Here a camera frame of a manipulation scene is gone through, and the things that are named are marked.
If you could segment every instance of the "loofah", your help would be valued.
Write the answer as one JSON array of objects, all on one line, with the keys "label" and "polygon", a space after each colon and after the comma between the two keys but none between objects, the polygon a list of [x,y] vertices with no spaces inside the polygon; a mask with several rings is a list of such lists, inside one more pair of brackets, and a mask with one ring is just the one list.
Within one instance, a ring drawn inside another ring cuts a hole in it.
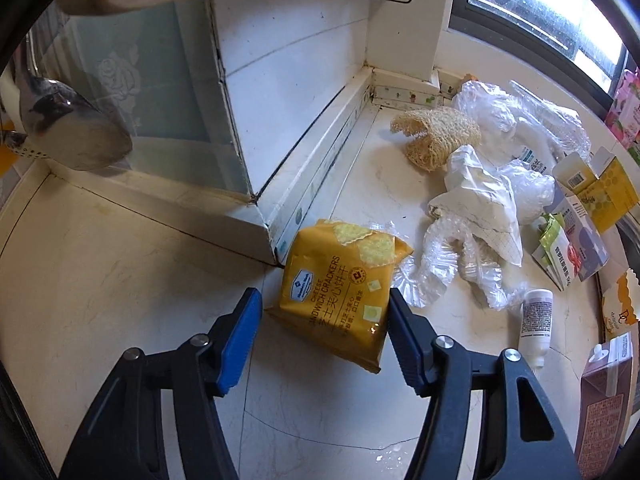
[{"label": "loofah", "polygon": [[478,124],[454,108],[403,112],[391,121],[391,131],[416,136],[404,152],[419,168],[433,171],[447,162],[460,146],[477,146],[481,134]]}]

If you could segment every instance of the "cheese sandwich crackers bag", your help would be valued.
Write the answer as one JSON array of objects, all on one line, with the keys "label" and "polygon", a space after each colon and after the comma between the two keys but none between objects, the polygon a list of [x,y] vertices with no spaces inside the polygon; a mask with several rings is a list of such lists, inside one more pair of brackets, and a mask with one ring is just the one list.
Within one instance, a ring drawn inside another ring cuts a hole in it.
[{"label": "cheese sandwich crackers bag", "polygon": [[319,220],[296,235],[280,304],[268,312],[333,354],[378,373],[394,267],[412,252],[393,235]]}]

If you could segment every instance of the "window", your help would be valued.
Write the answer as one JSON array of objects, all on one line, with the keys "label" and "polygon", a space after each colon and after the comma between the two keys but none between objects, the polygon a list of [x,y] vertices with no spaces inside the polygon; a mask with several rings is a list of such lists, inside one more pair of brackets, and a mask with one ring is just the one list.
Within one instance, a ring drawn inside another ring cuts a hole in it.
[{"label": "window", "polygon": [[601,117],[633,63],[591,0],[454,0],[450,26],[533,65]]}]

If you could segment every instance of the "pink floral package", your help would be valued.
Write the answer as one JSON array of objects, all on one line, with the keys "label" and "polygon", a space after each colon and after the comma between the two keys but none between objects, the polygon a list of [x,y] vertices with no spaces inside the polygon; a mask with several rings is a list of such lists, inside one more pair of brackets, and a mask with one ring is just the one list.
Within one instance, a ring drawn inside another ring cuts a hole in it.
[{"label": "pink floral package", "polygon": [[625,70],[604,122],[628,150],[640,134],[640,70]]}]

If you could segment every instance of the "window frame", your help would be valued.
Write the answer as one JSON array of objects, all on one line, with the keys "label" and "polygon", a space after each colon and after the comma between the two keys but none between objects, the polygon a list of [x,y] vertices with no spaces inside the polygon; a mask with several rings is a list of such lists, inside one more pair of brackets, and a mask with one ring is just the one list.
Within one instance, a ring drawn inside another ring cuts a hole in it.
[{"label": "window frame", "polygon": [[[591,77],[561,52],[510,20],[470,4],[468,0],[453,0],[449,27],[492,44],[530,64],[564,87],[601,119],[609,111],[612,97]],[[628,54],[619,58],[611,82],[613,89],[624,68],[632,64]]]}]

